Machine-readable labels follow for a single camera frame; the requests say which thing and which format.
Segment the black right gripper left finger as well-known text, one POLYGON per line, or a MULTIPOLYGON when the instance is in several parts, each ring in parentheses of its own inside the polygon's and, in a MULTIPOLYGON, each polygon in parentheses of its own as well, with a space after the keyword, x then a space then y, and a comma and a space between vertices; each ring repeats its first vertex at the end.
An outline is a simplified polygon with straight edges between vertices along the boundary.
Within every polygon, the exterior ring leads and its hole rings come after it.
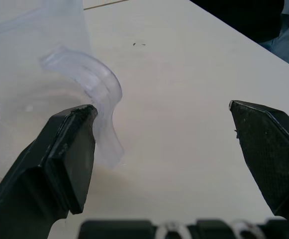
POLYGON ((46 239, 53 224, 84 210, 95 153, 92 105, 49 118, 0 182, 0 239, 46 239))

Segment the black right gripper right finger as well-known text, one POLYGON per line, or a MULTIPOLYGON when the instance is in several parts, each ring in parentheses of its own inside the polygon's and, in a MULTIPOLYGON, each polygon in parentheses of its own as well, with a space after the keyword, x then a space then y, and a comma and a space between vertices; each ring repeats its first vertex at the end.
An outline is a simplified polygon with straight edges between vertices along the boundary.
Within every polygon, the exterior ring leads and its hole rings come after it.
POLYGON ((245 163, 275 216, 289 220, 289 116, 277 109, 232 100, 245 163))

